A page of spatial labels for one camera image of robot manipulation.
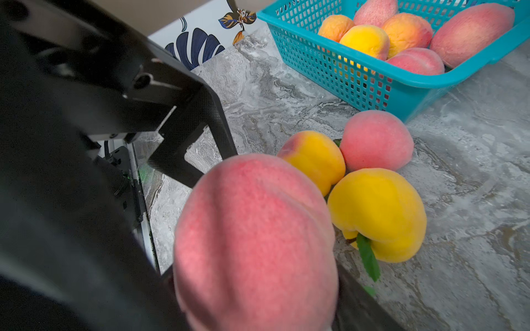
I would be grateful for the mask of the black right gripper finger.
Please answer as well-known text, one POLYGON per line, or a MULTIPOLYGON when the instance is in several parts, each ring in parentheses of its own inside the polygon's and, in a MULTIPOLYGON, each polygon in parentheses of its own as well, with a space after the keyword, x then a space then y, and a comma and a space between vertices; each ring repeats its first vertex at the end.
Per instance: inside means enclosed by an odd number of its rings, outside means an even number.
POLYGON ((405 329, 338 264, 339 294, 334 331, 405 331, 405 329))

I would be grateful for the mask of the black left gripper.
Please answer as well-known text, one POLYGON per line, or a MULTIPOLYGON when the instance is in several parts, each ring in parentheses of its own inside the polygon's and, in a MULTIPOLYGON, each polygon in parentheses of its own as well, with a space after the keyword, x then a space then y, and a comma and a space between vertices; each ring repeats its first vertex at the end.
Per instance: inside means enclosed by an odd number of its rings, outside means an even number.
POLYGON ((134 28, 87 1, 3 1, 1 329, 188 330, 96 140, 159 129, 148 165, 193 188, 205 128, 237 155, 215 91, 134 28))

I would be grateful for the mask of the teal plastic basket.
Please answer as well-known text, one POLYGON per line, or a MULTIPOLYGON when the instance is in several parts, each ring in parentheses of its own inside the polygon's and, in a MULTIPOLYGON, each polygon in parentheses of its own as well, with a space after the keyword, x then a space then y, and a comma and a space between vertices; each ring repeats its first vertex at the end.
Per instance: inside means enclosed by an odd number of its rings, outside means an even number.
POLYGON ((396 68, 317 34, 330 15, 352 17, 362 1, 276 1, 258 12, 282 60, 357 110, 383 110, 407 122, 483 67, 499 62, 529 39, 529 2, 503 1, 514 27, 460 66, 424 76, 396 68))

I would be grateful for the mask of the yellow red peach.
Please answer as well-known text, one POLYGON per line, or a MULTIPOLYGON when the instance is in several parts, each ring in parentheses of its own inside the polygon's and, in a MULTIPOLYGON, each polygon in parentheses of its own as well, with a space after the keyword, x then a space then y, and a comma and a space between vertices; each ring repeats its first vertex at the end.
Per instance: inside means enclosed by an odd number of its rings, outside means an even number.
POLYGON ((386 61, 389 56, 389 36, 374 25, 353 26, 339 43, 382 61, 386 61))
POLYGON ((434 31, 428 21, 409 13, 392 16, 382 25, 389 37, 388 59, 410 48, 427 48, 434 31))

